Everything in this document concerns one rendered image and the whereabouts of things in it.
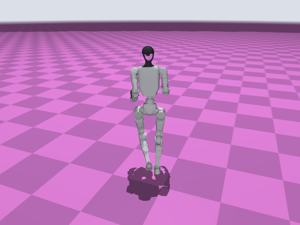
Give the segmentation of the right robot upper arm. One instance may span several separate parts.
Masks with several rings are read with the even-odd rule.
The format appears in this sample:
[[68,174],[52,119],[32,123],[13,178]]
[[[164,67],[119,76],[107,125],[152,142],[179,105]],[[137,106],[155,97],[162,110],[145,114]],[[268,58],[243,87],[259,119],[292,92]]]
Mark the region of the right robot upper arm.
[[161,81],[163,87],[161,88],[161,91],[163,94],[168,93],[168,72],[165,67],[158,67],[159,73],[162,75],[161,76]]

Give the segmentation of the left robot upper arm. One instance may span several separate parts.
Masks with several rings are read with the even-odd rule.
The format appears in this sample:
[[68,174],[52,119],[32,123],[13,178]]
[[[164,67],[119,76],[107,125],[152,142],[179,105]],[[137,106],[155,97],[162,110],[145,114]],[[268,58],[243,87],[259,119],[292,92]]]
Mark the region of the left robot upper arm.
[[131,69],[131,83],[133,86],[133,94],[139,94],[140,88],[138,88],[138,67],[134,67]]

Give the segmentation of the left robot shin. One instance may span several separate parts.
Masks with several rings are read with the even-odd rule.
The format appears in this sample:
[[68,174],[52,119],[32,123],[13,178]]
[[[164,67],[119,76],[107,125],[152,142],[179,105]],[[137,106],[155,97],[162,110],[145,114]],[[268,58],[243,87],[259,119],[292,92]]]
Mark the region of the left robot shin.
[[146,160],[146,163],[150,163],[150,159],[149,159],[149,149],[148,149],[148,144],[147,144],[147,140],[143,140],[141,139],[141,134],[139,133],[139,140],[140,140],[140,145],[141,145],[141,148],[142,148],[142,152],[145,156],[145,160]]

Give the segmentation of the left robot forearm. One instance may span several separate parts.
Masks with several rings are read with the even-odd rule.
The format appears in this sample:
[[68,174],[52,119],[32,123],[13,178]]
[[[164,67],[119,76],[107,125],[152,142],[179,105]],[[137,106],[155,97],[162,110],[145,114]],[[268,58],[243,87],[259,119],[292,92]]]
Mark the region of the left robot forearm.
[[133,94],[133,88],[132,88],[132,98],[130,99],[132,102],[138,100],[138,94]]

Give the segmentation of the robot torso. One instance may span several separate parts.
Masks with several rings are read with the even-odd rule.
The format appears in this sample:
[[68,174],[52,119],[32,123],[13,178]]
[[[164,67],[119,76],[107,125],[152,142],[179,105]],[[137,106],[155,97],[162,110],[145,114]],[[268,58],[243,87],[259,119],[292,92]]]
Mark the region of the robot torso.
[[146,97],[143,103],[143,115],[156,115],[157,104],[152,96],[156,96],[159,89],[159,69],[157,64],[153,67],[143,66],[141,64],[137,71],[140,91]]

